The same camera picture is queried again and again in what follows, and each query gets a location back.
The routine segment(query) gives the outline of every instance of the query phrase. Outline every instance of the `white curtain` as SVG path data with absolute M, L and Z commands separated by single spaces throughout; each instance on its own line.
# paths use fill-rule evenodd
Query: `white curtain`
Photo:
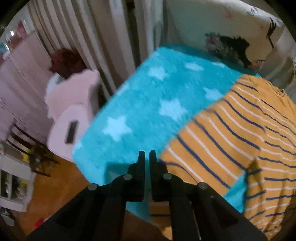
M 135 15 L 143 62 L 164 43 L 163 0 L 136 0 Z
M 31 0 L 28 8 L 48 51 L 76 48 L 100 71 L 107 98 L 135 71 L 123 0 Z

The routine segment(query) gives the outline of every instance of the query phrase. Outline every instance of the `pillow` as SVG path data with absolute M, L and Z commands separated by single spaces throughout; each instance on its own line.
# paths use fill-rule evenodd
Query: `pillow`
M 243 2 L 278 17 L 278 14 L 264 0 L 243 0 Z M 260 76 L 269 80 L 274 86 L 285 89 L 293 72 L 294 57 L 296 57 L 296 43 L 285 27 L 279 41 L 264 62 Z
M 166 0 L 181 42 L 259 71 L 278 42 L 283 22 L 238 0 Z

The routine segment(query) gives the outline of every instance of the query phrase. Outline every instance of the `wall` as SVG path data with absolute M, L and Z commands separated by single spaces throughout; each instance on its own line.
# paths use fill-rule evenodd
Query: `wall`
M 21 20 L 24 20 L 27 24 L 28 29 L 26 31 L 34 31 L 34 25 L 31 20 L 30 14 L 29 14 L 29 9 L 27 5 L 25 5 L 15 16 L 14 18 L 10 21 L 8 26 L 6 27 L 4 33 L 0 37 L 0 42 L 5 41 L 5 35 L 9 34 L 9 32 L 17 25 L 17 23 Z

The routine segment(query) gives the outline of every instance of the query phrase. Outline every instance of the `pink wardrobe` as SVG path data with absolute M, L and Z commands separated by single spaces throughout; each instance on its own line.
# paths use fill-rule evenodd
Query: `pink wardrobe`
M 0 139 L 16 119 L 25 131 L 45 143 L 52 126 L 44 103 L 52 75 L 51 59 L 36 33 L 14 49 L 0 66 Z

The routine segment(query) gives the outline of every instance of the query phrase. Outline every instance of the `pink chair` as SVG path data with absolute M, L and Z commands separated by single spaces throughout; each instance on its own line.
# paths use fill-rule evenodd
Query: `pink chair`
M 99 110 L 100 83 L 97 70 L 84 70 L 49 93 L 49 114 L 55 123 L 49 132 L 47 147 L 57 156 L 74 162 L 72 149 Z
M 88 117 L 93 118 L 99 110 L 98 87 L 101 77 L 97 70 L 86 69 L 73 74 L 69 80 L 58 85 L 48 96 L 48 112 L 55 122 L 71 105 L 81 104 L 87 109 Z

